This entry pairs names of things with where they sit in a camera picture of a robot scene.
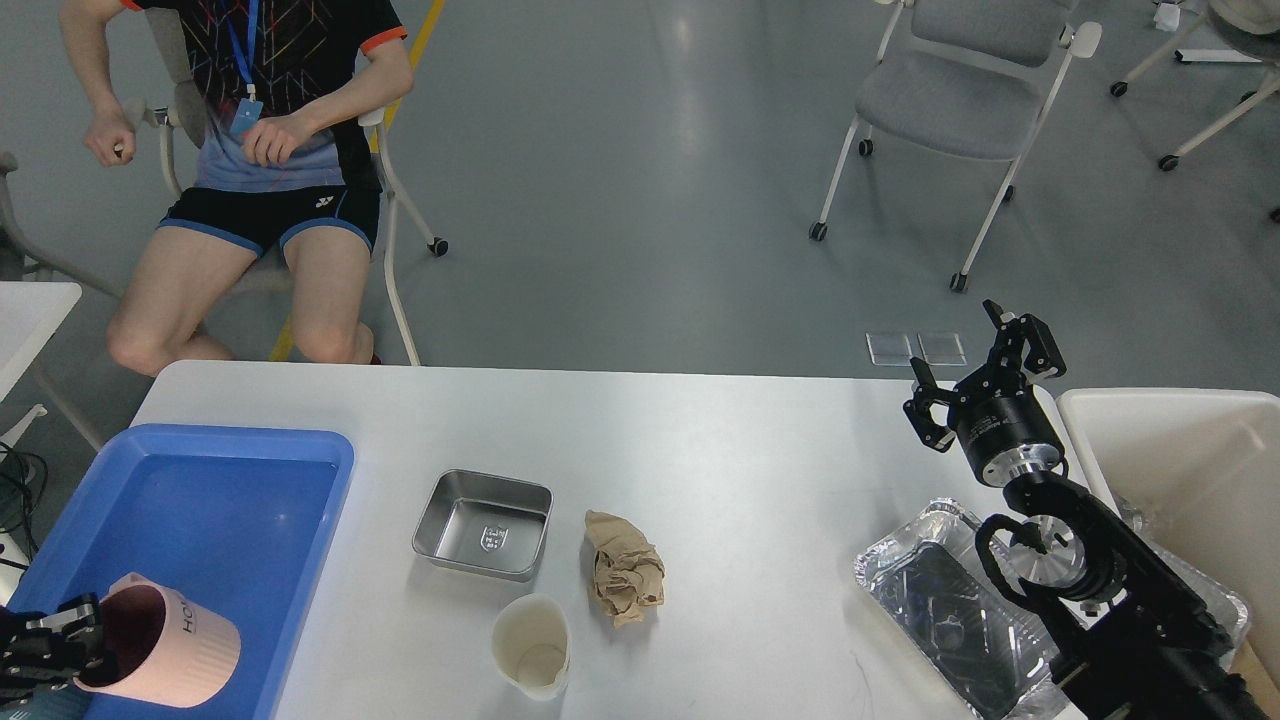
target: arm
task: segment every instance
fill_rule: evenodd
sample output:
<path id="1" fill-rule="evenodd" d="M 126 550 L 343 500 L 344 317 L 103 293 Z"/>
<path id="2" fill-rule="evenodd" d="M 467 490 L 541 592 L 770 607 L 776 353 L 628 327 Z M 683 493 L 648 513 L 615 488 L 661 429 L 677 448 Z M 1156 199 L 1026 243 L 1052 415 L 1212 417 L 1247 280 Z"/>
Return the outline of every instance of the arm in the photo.
<path id="1" fill-rule="evenodd" d="M 312 135 L 381 108 L 412 88 L 413 69 L 404 42 L 384 42 L 369 51 L 369 65 L 347 85 L 296 113 L 259 120 L 244 133 L 244 156 L 262 167 L 283 165 Z"/>
<path id="2" fill-rule="evenodd" d="M 134 150 L 133 127 L 124 119 L 124 110 L 111 88 L 106 49 L 106 23 L 123 10 L 120 0 L 67 0 L 58 13 L 67 56 L 93 111 L 84 146 L 104 168 L 127 164 L 133 160 Z M 118 145 L 123 146 L 119 155 L 115 154 Z"/>

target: knee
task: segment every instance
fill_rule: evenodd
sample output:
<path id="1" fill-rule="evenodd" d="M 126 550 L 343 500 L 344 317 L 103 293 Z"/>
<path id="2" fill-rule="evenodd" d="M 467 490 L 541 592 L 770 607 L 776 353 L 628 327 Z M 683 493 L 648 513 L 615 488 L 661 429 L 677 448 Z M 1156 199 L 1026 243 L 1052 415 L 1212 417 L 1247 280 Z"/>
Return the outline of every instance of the knee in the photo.
<path id="1" fill-rule="evenodd" d="M 356 333 L 334 323 L 296 325 L 293 343 L 312 363 L 351 363 L 356 354 Z"/>
<path id="2" fill-rule="evenodd" d="M 119 315 L 106 327 L 106 351 L 119 365 L 151 377 L 174 360 L 159 334 Z"/>

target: white bin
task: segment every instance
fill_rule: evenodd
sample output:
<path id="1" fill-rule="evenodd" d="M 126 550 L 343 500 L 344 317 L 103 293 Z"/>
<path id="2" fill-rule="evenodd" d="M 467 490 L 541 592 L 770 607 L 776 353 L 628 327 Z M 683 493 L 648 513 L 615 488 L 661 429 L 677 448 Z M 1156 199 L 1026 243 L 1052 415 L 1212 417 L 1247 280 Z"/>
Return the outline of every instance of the white bin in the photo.
<path id="1" fill-rule="evenodd" d="M 1148 516 L 1156 542 L 1244 596 L 1249 642 L 1280 676 L 1280 398 L 1211 389 L 1073 389 L 1057 401 L 1089 489 Z"/>

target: cable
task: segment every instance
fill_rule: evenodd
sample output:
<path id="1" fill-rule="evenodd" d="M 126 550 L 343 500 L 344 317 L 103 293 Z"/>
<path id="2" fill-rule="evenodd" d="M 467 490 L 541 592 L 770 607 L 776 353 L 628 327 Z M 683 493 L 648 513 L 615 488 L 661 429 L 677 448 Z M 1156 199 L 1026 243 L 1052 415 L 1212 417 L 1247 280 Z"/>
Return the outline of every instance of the cable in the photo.
<path id="1" fill-rule="evenodd" d="M 3 454 L 0 455 L 0 464 L 4 460 L 13 459 L 18 469 L 17 477 L 0 471 L 0 488 L 12 486 L 19 500 L 18 509 L 0 523 L 0 532 L 12 534 L 20 528 L 27 539 L 27 556 L 35 559 L 36 552 L 40 551 L 40 546 L 36 543 L 36 537 L 32 532 L 32 516 L 40 501 L 45 497 L 45 488 L 49 487 L 49 462 L 36 454 L 14 450 L 4 442 L 0 442 L 0 454 Z M 37 480 L 38 488 L 33 491 L 32 488 Z M 0 565 L 22 568 L 20 564 L 6 559 L 0 559 Z"/>

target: metal container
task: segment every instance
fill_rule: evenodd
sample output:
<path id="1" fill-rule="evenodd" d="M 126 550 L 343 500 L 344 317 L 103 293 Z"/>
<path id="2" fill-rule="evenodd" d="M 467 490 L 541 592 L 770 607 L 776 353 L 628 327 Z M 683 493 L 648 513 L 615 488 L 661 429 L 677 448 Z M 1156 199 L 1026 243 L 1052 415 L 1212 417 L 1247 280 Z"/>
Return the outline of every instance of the metal container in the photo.
<path id="1" fill-rule="evenodd" d="M 934 500 L 859 555 L 854 574 L 974 717 L 1055 717 L 1068 705 L 1050 678 L 1057 647 L 1039 618 L 987 580 L 974 550 L 978 524 L 954 500 Z"/>
<path id="2" fill-rule="evenodd" d="M 468 470 L 440 475 L 413 533 L 413 550 L 442 568 L 504 580 L 538 573 L 552 491 Z"/>

